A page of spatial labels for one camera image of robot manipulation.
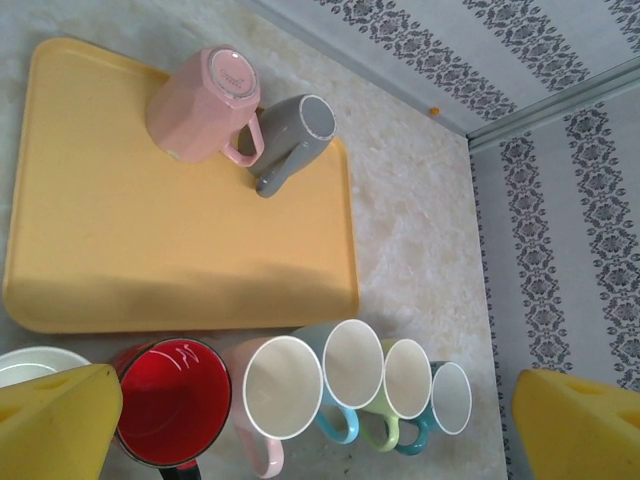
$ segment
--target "yellow object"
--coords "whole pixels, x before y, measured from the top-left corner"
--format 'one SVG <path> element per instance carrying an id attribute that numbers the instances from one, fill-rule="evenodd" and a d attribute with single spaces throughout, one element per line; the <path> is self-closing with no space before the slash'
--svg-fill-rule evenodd
<path id="1" fill-rule="evenodd" d="M 513 418 L 538 480 L 640 478 L 640 393 L 525 370 Z"/>
<path id="2" fill-rule="evenodd" d="M 11 317 L 51 333 L 354 317 L 342 142 L 260 198 L 222 154 L 185 164 L 156 147 L 145 106 L 167 79 L 73 39 L 36 49 L 4 279 Z"/>
<path id="3" fill-rule="evenodd" d="M 95 480 L 120 411 L 109 365 L 88 365 L 0 388 L 3 479 Z"/>

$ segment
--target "blue mug handle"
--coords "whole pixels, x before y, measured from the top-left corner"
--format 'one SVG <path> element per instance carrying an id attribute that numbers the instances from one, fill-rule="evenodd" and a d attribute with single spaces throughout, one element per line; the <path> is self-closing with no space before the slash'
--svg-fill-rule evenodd
<path id="1" fill-rule="evenodd" d="M 401 453 L 402 455 L 407 455 L 409 457 L 422 453 L 422 451 L 426 448 L 427 443 L 429 442 L 429 425 L 427 424 L 427 421 L 422 417 L 402 421 L 411 423 L 412 425 L 418 427 L 418 437 L 413 443 L 410 443 L 409 445 L 400 445 L 400 443 L 398 443 L 395 448 L 396 452 Z"/>
<path id="2" fill-rule="evenodd" d="M 339 432 L 336 430 L 335 427 L 331 425 L 331 422 L 326 415 L 322 412 L 318 412 L 316 414 L 315 422 L 318 425 L 318 428 L 320 428 L 320 430 L 322 430 L 322 432 L 329 437 L 331 441 L 339 443 L 340 445 L 346 445 L 347 443 L 353 442 L 358 436 L 358 431 L 360 430 L 358 414 L 351 408 L 337 408 L 342 412 L 342 415 L 344 415 L 344 419 L 347 422 L 346 432 Z"/>

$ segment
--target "pink mug handle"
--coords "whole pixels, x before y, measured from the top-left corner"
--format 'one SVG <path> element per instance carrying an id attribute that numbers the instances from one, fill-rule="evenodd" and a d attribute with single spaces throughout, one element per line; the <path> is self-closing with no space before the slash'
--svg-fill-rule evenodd
<path id="1" fill-rule="evenodd" d="M 244 445 L 244 449 L 249 456 L 249 461 L 253 466 L 253 471 L 259 478 L 275 477 L 282 471 L 284 465 L 284 450 L 282 442 L 274 438 L 262 436 L 264 445 L 267 447 L 267 461 L 265 462 L 256 449 L 253 433 L 242 427 L 236 427 L 236 433 Z"/>
<path id="2" fill-rule="evenodd" d="M 260 124 L 258 124 L 258 116 L 255 113 L 251 116 L 248 125 L 256 153 L 253 155 L 242 155 L 238 150 L 233 148 L 231 142 L 227 143 L 222 149 L 222 153 L 226 157 L 230 158 L 236 165 L 241 167 L 250 167 L 258 161 L 258 158 L 260 158 L 260 155 L 264 152 L 264 139 L 262 138 L 262 132 L 260 131 Z"/>

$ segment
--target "marble countertop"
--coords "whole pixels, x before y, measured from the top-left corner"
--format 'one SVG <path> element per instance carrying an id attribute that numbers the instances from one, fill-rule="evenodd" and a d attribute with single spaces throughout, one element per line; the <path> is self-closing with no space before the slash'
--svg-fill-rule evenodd
<path id="1" fill-rule="evenodd" d="M 416 457 L 379 454 L 363 440 L 329 444 L 314 427 L 285 442 L 280 478 L 506 478 L 489 323 L 466 141 L 233 0 L 3 0 L 0 9 L 0 256 L 31 52 L 56 35 L 77 37 L 174 70 L 189 54 L 230 43 L 261 76 L 263 104 L 299 93 L 324 96 L 351 155 L 360 318 L 381 337 L 419 341 L 432 360 L 468 372 L 474 410 L 458 437 L 434 435 Z M 214 348 L 265 331 L 211 332 Z M 48 344 L 93 362 L 166 334 L 43 335 L 0 309 L 0 353 Z M 204 479 L 253 478 L 232 430 L 200 459 Z M 155 479 L 157 472 L 111 448 L 104 479 Z"/>

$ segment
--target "blue mug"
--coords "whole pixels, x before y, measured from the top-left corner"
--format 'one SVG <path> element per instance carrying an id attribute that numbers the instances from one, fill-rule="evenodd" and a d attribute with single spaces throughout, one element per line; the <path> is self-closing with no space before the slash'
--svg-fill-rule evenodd
<path id="1" fill-rule="evenodd" d="M 333 442 L 353 442 L 360 431 L 356 410 L 371 402 L 384 376 L 378 336 L 356 319 L 310 325 L 291 335 L 307 343 L 318 357 L 324 377 L 322 405 L 337 408 L 346 428 L 336 428 L 322 411 L 314 422 Z"/>
<path id="2" fill-rule="evenodd" d="M 427 408 L 417 418 L 403 420 L 418 427 L 413 443 L 396 446 L 395 450 L 403 455 L 422 453 L 431 432 L 458 435 L 469 423 L 471 385 L 462 367 L 453 362 L 431 362 L 431 374 L 431 400 Z"/>

